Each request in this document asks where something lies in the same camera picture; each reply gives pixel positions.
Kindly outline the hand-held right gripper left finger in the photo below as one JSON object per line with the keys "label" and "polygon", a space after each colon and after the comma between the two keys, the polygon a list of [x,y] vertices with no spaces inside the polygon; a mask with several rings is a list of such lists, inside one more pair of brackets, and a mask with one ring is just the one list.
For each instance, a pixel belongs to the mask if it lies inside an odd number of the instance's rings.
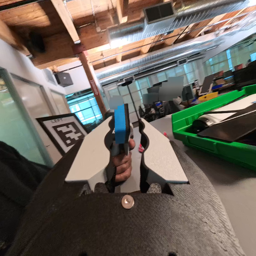
{"label": "hand-held right gripper left finger", "polygon": [[107,181],[106,167],[110,162],[109,146],[105,145],[105,137],[111,131],[108,117],[97,128],[85,136],[72,166],[65,178],[66,183],[87,182],[94,190],[97,183]]}

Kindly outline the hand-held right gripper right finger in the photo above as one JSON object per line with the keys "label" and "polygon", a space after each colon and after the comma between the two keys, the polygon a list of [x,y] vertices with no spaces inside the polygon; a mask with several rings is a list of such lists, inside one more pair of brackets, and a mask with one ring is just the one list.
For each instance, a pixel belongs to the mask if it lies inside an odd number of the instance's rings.
{"label": "hand-held right gripper right finger", "polygon": [[171,141],[145,119],[139,120],[140,144],[144,148],[140,163],[140,189],[157,183],[188,184],[189,180],[172,147]]}

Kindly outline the blue black sponge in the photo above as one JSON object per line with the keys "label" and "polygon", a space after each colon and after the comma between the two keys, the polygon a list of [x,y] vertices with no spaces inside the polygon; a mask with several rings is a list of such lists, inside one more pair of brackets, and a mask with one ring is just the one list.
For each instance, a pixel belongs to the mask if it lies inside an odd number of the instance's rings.
{"label": "blue black sponge", "polygon": [[128,143],[130,137],[130,119],[128,104],[122,104],[114,111],[115,141],[117,144]]}

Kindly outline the green plastic bin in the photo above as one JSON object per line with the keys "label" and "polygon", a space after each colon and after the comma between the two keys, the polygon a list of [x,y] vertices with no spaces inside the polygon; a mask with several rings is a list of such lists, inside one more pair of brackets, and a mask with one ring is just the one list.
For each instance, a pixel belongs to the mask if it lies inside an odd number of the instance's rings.
{"label": "green plastic bin", "polygon": [[228,143],[211,138],[204,138],[190,132],[193,121],[199,118],[204,112],[215,110],[230,102],[235,102],[236,100],[255,93],[256,85],[245,86],[241,91],[231,91],[227,94],[172,114],[171,122],[174,138],[182,141],[185,146],[210,153],[228,162],[255,171],[255,146],[238,142]]}

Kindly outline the black sheet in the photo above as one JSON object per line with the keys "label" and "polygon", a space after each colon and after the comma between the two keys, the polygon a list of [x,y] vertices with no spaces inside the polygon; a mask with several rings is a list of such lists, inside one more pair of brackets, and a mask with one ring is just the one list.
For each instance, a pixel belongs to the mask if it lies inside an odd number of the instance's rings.
{"label": "black sheet", "polygon": [[255,114],[246,114],[236,117],[233,120],[227,120],[210,126],[197,135],[227,142],[235,142],[254,133],[255,129]]}

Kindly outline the chair with dark jacket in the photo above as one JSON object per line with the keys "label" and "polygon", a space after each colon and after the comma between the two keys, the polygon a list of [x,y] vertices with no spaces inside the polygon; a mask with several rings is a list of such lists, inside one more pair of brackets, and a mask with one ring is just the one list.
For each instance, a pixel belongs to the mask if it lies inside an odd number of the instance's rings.
{"label": "chair with dark jacket", "polygon": [[153,108],[142,109],[141,105],[138,107],[140,118],[145,119],[147,122],[152,122],[156,119],[156,112]]}

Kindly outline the black-framed marker sign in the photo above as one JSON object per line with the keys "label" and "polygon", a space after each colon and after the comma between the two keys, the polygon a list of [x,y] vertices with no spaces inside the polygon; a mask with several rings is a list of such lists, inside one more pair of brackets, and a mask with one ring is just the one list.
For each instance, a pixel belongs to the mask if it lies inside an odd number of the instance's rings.
{"label": "black-framed marker sign", "polygon": [[36,120],[62,156],[90,133],[75,113],[40,117]]}

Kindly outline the black disc-top floor stand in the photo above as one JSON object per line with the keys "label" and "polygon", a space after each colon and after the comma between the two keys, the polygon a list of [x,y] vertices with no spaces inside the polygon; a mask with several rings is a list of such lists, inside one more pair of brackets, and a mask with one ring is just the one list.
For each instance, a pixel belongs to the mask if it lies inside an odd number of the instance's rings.
{"label": "black disc-top floor stand", "polygon": [[142,95],[137,82],[126,82],[119,88],[123,102],[128,104],[129,117],[132,123],[139,120],[139,106],[142,103]]}

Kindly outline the grey-backed monitor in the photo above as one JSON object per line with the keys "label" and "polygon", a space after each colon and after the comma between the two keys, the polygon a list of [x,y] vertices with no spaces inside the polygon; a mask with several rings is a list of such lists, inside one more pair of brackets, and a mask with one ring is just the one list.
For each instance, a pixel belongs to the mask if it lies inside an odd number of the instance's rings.
{"label": "grey-backed monitor", "polygon": [[189,84],[183,87],[181,99],[183,102],[185,101],[193,101],[195,99],[193,85]]}

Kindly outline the white cylinder with black cap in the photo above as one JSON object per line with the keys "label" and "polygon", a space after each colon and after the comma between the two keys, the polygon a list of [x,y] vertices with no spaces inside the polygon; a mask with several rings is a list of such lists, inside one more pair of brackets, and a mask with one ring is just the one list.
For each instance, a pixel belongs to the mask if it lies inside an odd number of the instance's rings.
{"label": "white cylinder with black cap", "polygon": [[251,94],[236,99],[223,107],[205,112],[199,118],[193,121],[191,130],[198,134],[210,126],[222,123],[227,120],[233,120],[236,117],[246,114],[255,114],[256,94]]}

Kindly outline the small yellow bin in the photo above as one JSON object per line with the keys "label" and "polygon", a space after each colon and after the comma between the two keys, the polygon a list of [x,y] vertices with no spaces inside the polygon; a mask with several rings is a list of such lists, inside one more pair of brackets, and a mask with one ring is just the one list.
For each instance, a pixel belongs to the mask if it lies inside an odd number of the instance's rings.
{"label": "small yellow bin", "polygon": [[218,97],[218,92],[212,92],[212,93],[200,96],[198,98],[198,101],[199,102],[206,102],[206,101],[209,101],[209,100],[214,99],[216,97]]}

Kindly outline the small cream-framed board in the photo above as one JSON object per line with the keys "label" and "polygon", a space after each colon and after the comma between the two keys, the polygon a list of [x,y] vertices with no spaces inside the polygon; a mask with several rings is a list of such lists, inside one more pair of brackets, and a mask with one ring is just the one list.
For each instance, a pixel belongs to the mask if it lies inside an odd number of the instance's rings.
{"label": "small cream-framed board", "polygon": [[209,94],[211,89],[212,89],[212,85],[213,85],[213,80],[214,80],[214,74],[206,76],[204,78],[203,84],[199,90],[199,95],[206,95]]}

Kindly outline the wooden post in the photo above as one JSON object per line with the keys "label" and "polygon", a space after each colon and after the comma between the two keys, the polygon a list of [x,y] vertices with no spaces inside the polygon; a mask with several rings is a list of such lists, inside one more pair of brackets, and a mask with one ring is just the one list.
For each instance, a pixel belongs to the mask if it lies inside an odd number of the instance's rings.
{"label": "wooden post", "polygon": [[86,51],[82,51],[82,49],[79,49],[77,51],[77,53],[78,53],[79,60],[82,63],[82,66],[83,66],[84,71],[86,73],[86,76],[88,78],[89,84],[91,86],[91,90],[94,93],[94,96],[95,96],[95,99],[97,101],[98,107],[99,107],[99,109],[101,111],[101,114],[102,114],[102,116],[104,118],[105,113],[107,112],[107,110],[106,110],[105,104],[103,102],[101,93],[100,93],[100,91],[98,89],[98,86],[97,86],[97,84],[95,82],[95,79],[94,79],[94,76],[92,74],[92,71],[90,69],[90,66],[89,66],[89,63],[88,63],[88,59],[87,59],[87,55],[86,55]]}

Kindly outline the slim silver air duct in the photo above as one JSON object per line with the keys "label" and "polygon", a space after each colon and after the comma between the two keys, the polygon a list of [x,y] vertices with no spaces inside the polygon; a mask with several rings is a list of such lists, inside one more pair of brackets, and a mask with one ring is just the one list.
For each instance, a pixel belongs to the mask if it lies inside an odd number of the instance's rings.
{"label": "slim silver air duct", "polygon": [[187,58],[201,51],[200,46],[195,46],[195,48],[188,45],[167,47],[166,49],[157,50],[122,61],[119,64],[116,63],[98,69],[95,71],[95,75],[101,84],[108,84],[160,65]]}

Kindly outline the black wall speaker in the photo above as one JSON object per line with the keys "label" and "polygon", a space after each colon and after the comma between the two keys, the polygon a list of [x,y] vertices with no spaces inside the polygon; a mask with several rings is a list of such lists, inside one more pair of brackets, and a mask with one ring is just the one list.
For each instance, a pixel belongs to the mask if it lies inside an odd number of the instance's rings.
{"label": "black wall speaker", "polygon": [[64,87],[64,88],[74,84],[72,79],[71,79],[70,74],[67,73],[67,72],[55,73],[54,77],[57,81],[57,84]]}

